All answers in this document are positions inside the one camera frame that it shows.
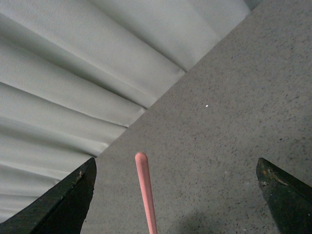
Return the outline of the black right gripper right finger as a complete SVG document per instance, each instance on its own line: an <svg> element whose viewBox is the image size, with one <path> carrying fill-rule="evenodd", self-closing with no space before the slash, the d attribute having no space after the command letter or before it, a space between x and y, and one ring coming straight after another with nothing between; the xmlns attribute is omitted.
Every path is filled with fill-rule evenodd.
<svg viewBox="0 0 312 234"><path fill-rule="evenodd" d="M256 176L275 224L281 234L312 232L312 188L264 158Z"/></svg>

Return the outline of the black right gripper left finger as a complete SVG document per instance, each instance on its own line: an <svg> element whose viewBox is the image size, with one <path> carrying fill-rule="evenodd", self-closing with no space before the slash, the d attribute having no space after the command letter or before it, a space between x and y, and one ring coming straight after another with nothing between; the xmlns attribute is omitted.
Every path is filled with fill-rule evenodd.
<svg viewBox="0 0 312 234"><path fill-rule="evenodd" d="M2 234L79 234L94 194L97 167L87 160L29 206L1 223Z"/></svg>

